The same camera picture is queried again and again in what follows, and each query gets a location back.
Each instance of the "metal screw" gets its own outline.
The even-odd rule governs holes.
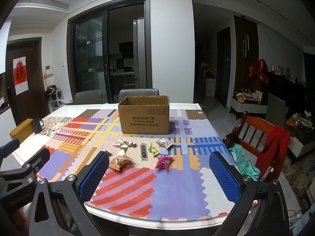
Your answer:
[[[279,180],[278,179],[273,179],[273,181],[272,181],[274,184],[276,184],[276,185],[278,185],[278,184],[280,184],[280,182],[279,182]]]
[[[69,175],[69,176],[67,176],[67,180],[68,181],[72,181],[72,180],[74,180],[76,178],[76,175]]]
[[[249,175],[244,175],[243,178],[247,182],[251,181],[251,179],[252,179]]]
[[[39,184],[44,184],[45,182],[46,182],[46,179],[45,179],[45,178],[41,178],[41,179],[38,181]]]

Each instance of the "red cloth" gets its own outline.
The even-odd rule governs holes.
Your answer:
[[[280,176],[285,158],[287,156],[288,143],[290,133],[283,128],[275,126],[273,131],[267,136],[264,149],[257,158],[255,167],[260,170],[260,175],[263,176],[271,164],[274,157],[279,154],[279,162],[274,168],[272,179]]]

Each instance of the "black mug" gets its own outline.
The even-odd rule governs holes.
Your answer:
[[[31,121],[31,125],[35,134],[38,134],[42,131],[42,127],[44,126],[43,120],[34,119]]]

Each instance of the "basket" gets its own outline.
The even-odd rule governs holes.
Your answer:
[[[10,132],[11,139],[18,139],[22,143],[27,139],[34,131],[31,125],[32,119],[26,119],[20,125]]]

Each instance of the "teal cloth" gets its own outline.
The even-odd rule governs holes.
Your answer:
[[[236,166],[242,175],[249,175],[255,181],[258,181],[260,171],[254,167],[252,162],[246,157],[244,148],[241,145],[234,145],[229,149],[232,157],[236,163]]]

